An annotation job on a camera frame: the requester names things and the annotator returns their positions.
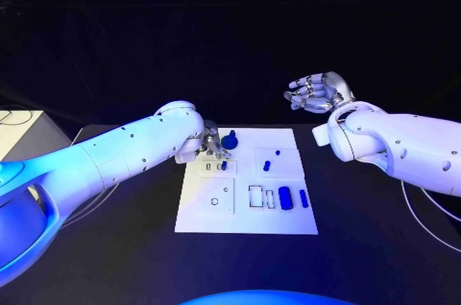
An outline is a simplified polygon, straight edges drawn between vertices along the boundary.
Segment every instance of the dark table surface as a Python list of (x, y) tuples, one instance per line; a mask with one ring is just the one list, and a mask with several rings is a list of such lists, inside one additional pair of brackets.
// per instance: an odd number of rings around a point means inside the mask
[[(177, 304), (248, 289), (359, 304), (458, 304), (461, 254), (414, 220), (401, 182), (317, 147), (314, 125), (264, 127), (294, 130), (319, 236), (175, 233), (186, 165), (167, 160), (62, 229), (0, 289), (0, 304)], [(78, 141), (108, 129), (85, 127)], [(408, 193), (422, 221), (460, 247), (444, 214), (409, 185)]]

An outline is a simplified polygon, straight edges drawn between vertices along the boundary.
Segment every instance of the robotic hand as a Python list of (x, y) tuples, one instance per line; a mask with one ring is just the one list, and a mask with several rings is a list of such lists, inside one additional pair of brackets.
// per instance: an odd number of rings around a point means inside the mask
[(0, 286), (35, 263), (77, 207), (175, 155), (231, 158), (218, 127), (195, 105), (169, 103), (153, 116), (22, 162), (0, 162)]
[(290, 83), (284, 93), (291, 108), (326, 113), (326, 124), (313, 129), (317, 145), (332, 145), (345, 161), (375, 164), (389, 176), (444, 194), (461, 196), (461, 124), (409, 114), (388, 114), (356, 101), (335, 72)]

